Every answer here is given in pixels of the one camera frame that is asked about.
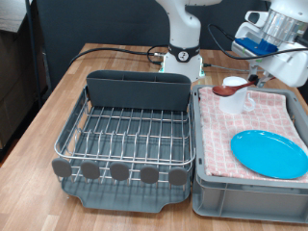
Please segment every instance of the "blue component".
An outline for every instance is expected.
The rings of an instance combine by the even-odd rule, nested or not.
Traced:
[[[277,179],[295,179],[308,170],[306,153],[294,142],[265,131],[244,131],[231,140],[234,156],[246,167]]]
[[[264,39],[261,40],[260,44],[251,40],[250,38],[236,38],[235,42],[256,54],[257,56],[267,55],[278,50],[277,46],[268,43]]]

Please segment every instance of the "red spoon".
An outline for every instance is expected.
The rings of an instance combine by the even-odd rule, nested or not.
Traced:
[[[235,94],[238,90],[246,88],[248,86],[256,84],[257,81],[252,81],[244,85],[236,86],[236,87],[229,87],[229,86],[216,86],[213,87],[212,91],[214,94],[222,97],[228,97]]]

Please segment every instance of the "gray plastic bin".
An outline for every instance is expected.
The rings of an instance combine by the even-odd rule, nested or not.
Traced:
[[[194,211],[201,216],[210,217],[308,223],[308,184],[247,180],[205,174],[198,102],[198,90],[204,87],[210,86],[195,86],[192,90],[196,150],[192,188]],[[285,95],[288,113],[295,119],[295,128],[303,141],[308,143],[308,118],[291,91],[253,90]]]

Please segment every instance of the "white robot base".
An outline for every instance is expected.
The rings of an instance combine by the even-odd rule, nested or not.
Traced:
[[[205,76],[203,59],[200,55],[192,57],[188,63],[179,63],[173,55],[166,53],[160,72],[186,75],[192,83]]]

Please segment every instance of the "dish rack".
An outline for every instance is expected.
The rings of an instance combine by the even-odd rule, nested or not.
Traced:
[[[158,213],[190,195],[191,83],[185,76],[162,76],[163,82],[154,75],[96,71],[88,77],[52,163],[63,190],[85,207]],[[142,90],[131,91],[131,84]],[[130,94],[121,96],[126,90]],[[165,100],[157,103],[153,90]],[[170,94],[180,102],[172,103]]]

